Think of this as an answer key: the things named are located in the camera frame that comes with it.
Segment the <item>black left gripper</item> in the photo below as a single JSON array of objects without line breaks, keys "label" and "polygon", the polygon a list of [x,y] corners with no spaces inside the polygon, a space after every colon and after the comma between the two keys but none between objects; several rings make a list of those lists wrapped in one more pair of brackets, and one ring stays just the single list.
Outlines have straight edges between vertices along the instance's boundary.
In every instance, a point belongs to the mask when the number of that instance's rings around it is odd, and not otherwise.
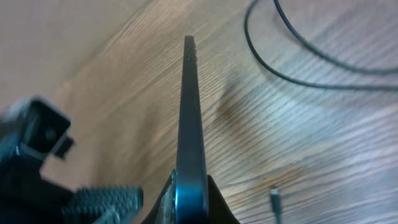
[{"label": "black left gripper", "polygon": [[71,121],[41,96],[1,113],[1,223],[130,223],[141,210],[140,187],[70,190],[42,178],[50,156],[72,146]]}]

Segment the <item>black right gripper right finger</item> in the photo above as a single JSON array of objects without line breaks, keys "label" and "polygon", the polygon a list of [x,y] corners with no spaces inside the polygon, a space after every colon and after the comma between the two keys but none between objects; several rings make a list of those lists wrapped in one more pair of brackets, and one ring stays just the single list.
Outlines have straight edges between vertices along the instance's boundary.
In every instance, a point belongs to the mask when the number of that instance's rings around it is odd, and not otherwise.
[{"label": "black right gripper right finger", "polygon": [[208,178],[209,223],[239,224],[211,175]]}]

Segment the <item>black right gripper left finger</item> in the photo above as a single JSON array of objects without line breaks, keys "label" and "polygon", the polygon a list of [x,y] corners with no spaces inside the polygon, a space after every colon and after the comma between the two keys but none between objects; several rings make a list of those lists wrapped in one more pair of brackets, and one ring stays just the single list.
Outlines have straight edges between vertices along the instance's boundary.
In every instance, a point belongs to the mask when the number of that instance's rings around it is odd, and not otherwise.
[{"label": "black right gripper left finger", "polygon": [[141,224],[175,224],[175,194],[177,172],[172,170],[151,211]]}]

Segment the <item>blue Galaxy smartphone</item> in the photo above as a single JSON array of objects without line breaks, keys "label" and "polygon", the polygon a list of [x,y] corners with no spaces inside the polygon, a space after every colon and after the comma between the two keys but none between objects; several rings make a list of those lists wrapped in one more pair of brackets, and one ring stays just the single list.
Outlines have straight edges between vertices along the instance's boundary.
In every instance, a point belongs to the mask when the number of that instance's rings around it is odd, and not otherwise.
[{"label": "blue Galaxy smartphone", "polygon": [[177,223],[208,222],[208,182],[198,87],[194,36],[186,35],[176,164],[175,218]]}]

